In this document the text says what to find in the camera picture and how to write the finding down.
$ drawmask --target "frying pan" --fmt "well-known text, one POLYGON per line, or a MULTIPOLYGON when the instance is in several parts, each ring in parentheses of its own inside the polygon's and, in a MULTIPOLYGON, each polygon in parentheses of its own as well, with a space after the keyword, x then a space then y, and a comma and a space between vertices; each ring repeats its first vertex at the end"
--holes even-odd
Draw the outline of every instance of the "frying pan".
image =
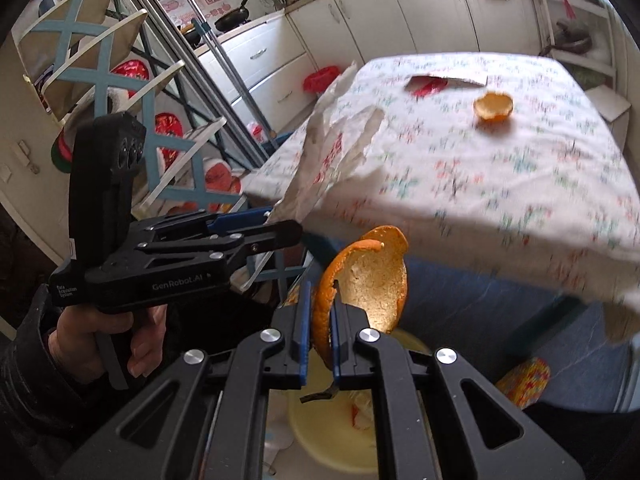
POLYGON ((240 7, 230 10, 222 18, 216 20, 216 29, 220 32, 228 32, 238 25, 242 25, 249 19, 249 10, 245 7, 249 0, 242 0, 240 7))

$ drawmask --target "red trash bag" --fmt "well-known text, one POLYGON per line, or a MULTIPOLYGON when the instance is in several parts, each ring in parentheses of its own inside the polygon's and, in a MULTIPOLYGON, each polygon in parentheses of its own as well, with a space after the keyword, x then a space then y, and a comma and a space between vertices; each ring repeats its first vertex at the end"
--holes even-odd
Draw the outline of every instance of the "red trash bag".
POLYGON ((322 94, 340 75, 340 69, 337 66, 326 66, 318 72, 313 73, 305 79, 302 88, 305 92, 314 92, 322 94))

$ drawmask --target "metal screw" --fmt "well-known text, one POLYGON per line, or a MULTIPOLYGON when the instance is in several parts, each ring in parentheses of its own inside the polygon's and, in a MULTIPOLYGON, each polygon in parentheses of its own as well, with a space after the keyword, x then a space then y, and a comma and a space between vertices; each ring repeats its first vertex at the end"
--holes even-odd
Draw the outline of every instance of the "metal screw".
POLYGON ((380 339, 380 332, 375 328, 365 328, 364 330, 360 330, 360 339, 367 343, 375 343, 380 339))
POLYGON ((436 352, 436 359, 444 365, 454 363, 457 358, 458 354, 456 354, 451 348, 441 348, 436 352))
POLYGON ((204 361, 204 352, 202 350, 189 350, 184 353, 184 362, 188 365, 197 365, 204 361))
POLYGON ((275 343, 278 339, 280 339, 280 337, 280 330, 277 330, 276 328, 268 328, 267 330, 263 330, 260 334, 260 339, 262 339, 265 343, 275 343))

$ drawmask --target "gray floor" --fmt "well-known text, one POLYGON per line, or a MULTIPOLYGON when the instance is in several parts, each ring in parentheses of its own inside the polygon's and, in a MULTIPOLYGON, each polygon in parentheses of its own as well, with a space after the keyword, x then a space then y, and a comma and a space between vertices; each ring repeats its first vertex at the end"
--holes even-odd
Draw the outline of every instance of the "gray floor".
MULTIPOLYGON (((511 367, 503 351, 508 336, 555 295, 410 258, 407 269, 409 295, 400 326, 430 348, 451 346, 492 381, 511 367)), ((552 371, 543 400, 580 410, 614 409, 630 351, 606 342, 599 304, 536 355, 552 371)))

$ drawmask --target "metal pole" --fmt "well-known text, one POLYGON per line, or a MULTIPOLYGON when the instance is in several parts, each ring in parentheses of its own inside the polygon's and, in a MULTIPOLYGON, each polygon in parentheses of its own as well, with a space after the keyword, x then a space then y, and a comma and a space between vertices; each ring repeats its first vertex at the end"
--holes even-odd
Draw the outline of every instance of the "metal pole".
POLYGON ((220 63, 222 70, 224 70, 228 78, 231 79, 231 83, 236 87, 236 90, 238 90, 238 93, 242 97, 244 104, 247 106, 247 108, 249 108, 249 111, 254 116, 257 123, 260 124, 260 126, 262 126, 264 131, 267 133, 267 137, 269 138, 271 145, 275 149, 278 149, 278 145, 276 144, 276 141, 274 139, 276 133, 271 128, 269 121, 262 113, 262 110, 260 110, 260 107, 255 102, 253 96, 249 93, 249 89, 244 84, 242 76, 238 73, 238 70, 236 70, 236 66, 229 59, 229 56, 226 54, 225 49, 222 48, 222 45, 218 41, 218 38, 211 30, 211 26, 209 25, 209 22, 207 21, 204 13, 196 3, 196 0, 187 0, 187 2, 190 4, 193 12, 196 13, 196 18, 193 19, 193 25, 196 27, 196 30, 199 34, 202 35, 202 39, 209 47, 211 53, 216 57, 218 63, 220 63))
POLYGON ((191 75, 200 97, 210 105, 212 110, 226 117, 227 124, 224 130, 234 140, 247 161, 256 168, 263 165, 269 158, 267 153, 249 134, 209 73, 204 70, 189 43, 176 32, 174 24, 169 20, 158 0, 138 0, 138 3, 147 10, 148 18, 156 26, 161 39, 184 61, 185 68, 191 75))

